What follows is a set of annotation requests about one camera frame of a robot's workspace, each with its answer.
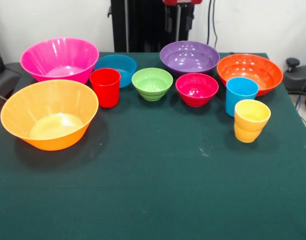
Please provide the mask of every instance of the red cup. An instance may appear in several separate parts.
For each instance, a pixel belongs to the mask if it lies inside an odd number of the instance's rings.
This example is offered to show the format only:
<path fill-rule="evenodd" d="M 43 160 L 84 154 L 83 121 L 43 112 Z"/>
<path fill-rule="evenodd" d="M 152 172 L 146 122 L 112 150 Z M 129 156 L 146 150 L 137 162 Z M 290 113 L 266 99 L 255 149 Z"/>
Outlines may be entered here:
<path fill-rule="evenodd" d="M 102 108 L 112 108 L 118 104 L 121 80 L 121 74 L 118 71 L 101 68 L 92 72 L 89 79 L 97 95 L 98 104 Z"/>

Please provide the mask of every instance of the yellow bowl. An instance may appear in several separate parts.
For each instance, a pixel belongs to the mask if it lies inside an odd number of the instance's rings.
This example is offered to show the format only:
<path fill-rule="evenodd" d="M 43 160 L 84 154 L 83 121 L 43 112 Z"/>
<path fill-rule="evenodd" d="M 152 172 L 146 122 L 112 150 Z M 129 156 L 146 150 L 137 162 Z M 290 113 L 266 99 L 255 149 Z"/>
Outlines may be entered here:
<path fill-rule="evenodd" d="M 271 111 L 264 103 L 246 99 L 235 106 L 235 135 L 243 143 L 251 143 L 260 135 L 271 117 Z"/>
<path fill-rule="evenodd" d="M 11 96 L 2 108 L 1 123 L 10 134 L 34 147 L 55 151 L 78 142 L 97 110 L 97 96 L 88 86 L 48 80 Z"/>

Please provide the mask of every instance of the green bowl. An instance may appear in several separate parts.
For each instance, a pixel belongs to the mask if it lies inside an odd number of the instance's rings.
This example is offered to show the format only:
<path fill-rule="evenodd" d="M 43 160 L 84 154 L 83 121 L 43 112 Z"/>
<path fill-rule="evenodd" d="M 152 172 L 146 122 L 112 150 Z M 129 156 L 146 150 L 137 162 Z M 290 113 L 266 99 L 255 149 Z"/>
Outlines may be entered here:
<path fill-rule="evenodd" d="M 132 77 L 138 93 L 148 101 L 158 101 L 173 84 L 172 75 L 160 68 L 144 68 Z"/>

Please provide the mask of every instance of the blue bowl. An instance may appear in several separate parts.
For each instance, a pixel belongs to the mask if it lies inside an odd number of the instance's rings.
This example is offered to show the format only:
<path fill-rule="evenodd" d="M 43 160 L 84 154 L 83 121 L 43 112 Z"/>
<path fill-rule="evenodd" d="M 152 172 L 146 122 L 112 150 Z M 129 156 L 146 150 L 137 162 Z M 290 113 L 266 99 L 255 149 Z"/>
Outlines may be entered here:
<path fill-rule="evenodd" d="M 136 61 L 125 55 L 109 55 L 101 57 L 95 64 L 95 70 L 98 69 L 115 69 L 121 74 L 120 88 L 130 85 L 132 76 L 136 71 Z"/>

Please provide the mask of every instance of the blue cup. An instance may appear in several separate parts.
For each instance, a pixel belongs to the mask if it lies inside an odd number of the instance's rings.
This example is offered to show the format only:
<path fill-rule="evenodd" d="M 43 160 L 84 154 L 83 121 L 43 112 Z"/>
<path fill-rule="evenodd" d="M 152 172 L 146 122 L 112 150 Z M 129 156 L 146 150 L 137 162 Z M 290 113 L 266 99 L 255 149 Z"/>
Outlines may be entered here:
<path fill-rule="evenodd" d="M 109 55 L 100 58 L 95 64 L 95 70 L 98 69 L 115 69 L 121 74 L 120 88 L 130 85 L 132 82 L 132 76 L 136 71 L 136 61 L 125 55 Z"/>
<path fill-rule="evenodd" d="M 226 112 L 234 117 L 235 105 L 244 99 L 255 99 L 259 86 L 253 80 L 246 77 L 234 77 L 227 82 Z"/>

